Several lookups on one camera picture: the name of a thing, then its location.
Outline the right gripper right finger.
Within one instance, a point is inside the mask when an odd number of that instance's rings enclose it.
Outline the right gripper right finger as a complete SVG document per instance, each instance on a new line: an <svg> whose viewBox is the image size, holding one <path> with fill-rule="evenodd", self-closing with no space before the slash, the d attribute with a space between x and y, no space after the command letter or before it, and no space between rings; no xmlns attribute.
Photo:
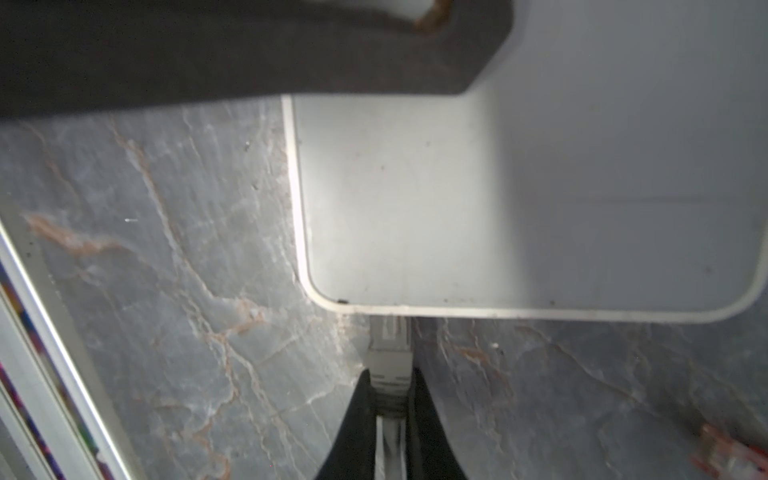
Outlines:
<svg viewBox="0 0 768 480"><path fill-rule="evenodd" d="M420 369L412 372L406 411L406 478L467 480L445 434Z"/></svg>

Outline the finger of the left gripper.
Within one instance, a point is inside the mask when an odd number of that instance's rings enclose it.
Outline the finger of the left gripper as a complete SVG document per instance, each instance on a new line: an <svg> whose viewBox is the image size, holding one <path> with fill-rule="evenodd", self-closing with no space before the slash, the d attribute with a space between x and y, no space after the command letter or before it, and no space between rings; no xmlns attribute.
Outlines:
<svg viewBox="0 0 768 480"><path fill-rule="evenodd" d="M513 28L509 1L5 1L5 120L284 93L454 95Z"/></svg>

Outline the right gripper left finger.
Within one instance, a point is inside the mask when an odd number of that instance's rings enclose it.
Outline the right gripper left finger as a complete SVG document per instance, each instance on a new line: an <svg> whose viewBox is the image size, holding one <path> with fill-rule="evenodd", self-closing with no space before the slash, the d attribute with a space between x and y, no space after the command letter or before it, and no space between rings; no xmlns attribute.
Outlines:
<svg viewBox="0 0 768 480"><path fill-rule="evenodd" d="M317 480L372 480L377 447L376 392L368 369L356 383L331 450Z"/></svg>

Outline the white network switch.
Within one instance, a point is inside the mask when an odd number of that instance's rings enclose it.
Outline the white network switch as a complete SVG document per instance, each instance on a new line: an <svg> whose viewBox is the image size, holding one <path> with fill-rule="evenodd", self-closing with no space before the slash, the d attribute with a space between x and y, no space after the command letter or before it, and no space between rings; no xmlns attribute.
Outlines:
<svg viewBox="0 0 768 480"><path fill-rule="evenodd" d="M324 309L694 324L766 288L763 1L519 1L462 94L282 107Z"/></svg>

